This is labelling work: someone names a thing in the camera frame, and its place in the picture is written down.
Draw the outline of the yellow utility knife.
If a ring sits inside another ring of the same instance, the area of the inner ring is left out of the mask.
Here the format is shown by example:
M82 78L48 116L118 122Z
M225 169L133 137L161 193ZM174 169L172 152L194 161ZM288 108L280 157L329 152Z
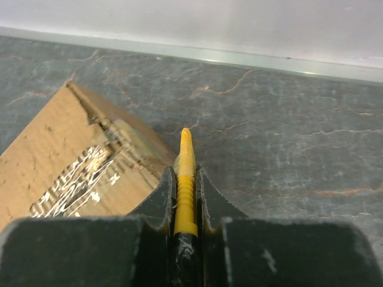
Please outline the yellow utility knife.
M174 217L174 251L171 267L173 286L197 286L198 240L196 206L196 160L191 131L183 128L180 151L174 162L177 192Z

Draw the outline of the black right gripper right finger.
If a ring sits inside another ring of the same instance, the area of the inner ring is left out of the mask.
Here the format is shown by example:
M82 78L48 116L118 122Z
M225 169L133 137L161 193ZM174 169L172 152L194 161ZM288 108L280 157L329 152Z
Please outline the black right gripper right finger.
M381 286L382 271L353 224L250 218L197 171L205 286Z

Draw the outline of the brown cardboard express box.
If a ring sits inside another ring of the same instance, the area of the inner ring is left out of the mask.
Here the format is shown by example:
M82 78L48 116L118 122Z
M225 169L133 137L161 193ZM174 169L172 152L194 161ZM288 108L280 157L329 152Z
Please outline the brown cardboard express box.
M126 215L175 157L139 118L68 81L1 155L1 227L25 217Z

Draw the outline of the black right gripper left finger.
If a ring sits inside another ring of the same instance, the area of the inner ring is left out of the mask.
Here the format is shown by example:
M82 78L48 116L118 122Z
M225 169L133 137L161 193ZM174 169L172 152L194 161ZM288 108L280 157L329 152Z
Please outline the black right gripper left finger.
M1 285L168 286L175 187L167 167L128 215L11 222L1 233Z

